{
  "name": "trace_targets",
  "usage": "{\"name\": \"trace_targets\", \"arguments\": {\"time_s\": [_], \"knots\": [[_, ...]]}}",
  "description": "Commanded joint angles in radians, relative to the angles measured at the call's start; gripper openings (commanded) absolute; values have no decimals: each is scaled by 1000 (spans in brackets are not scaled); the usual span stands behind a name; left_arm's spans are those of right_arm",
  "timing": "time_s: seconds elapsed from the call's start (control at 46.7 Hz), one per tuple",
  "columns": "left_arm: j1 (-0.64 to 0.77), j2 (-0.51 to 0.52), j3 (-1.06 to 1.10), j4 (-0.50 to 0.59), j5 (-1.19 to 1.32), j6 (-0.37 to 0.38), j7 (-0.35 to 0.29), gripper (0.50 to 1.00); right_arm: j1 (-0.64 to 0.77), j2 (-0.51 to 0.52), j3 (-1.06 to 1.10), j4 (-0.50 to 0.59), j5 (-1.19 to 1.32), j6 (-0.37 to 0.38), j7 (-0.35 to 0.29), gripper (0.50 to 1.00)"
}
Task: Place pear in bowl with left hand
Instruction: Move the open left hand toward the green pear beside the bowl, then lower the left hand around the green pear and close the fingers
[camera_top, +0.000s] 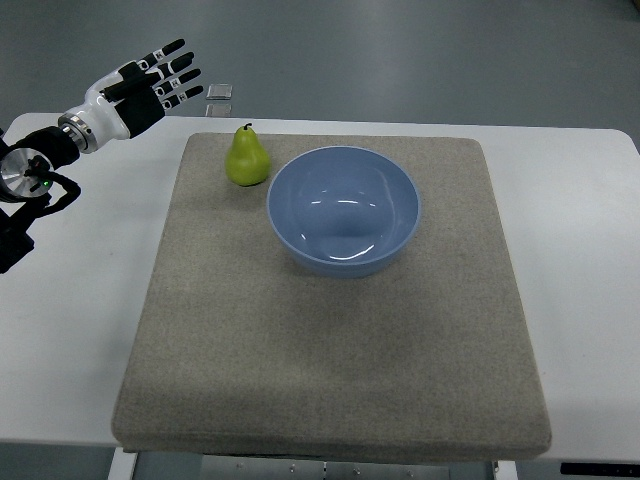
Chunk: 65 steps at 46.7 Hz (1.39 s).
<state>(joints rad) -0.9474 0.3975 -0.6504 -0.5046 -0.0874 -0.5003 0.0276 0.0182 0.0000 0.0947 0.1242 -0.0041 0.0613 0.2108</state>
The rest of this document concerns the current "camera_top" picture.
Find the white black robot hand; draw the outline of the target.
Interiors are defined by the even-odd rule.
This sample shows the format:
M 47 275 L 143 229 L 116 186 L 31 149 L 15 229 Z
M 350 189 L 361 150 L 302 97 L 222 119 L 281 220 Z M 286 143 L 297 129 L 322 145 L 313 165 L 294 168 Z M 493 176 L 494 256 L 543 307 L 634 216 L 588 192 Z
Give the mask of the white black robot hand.
M 184 47 L 184 39 L 174 40 L 97 80 L 83 104 L 61 115 L 58 127 L 85 154 L 144 133 L 204 91 L 194 83 L 201 74 L 192 66 L 194 54 Z

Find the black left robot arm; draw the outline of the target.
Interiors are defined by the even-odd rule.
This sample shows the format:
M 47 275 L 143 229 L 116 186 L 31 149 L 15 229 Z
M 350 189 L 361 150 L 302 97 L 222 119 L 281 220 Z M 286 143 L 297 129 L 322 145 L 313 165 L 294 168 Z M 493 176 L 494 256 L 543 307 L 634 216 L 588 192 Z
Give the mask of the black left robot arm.
M 79 159 L 83 138 L 68 127 L 46 127 L 13 145 L 1 143 L 1 203 L 18 204 L 1 213 L 1 272 L 8 272 L 34 249 L 28 229 L 39 218 L 64 210 L 78 199 L 80 186 L 57 170 Z

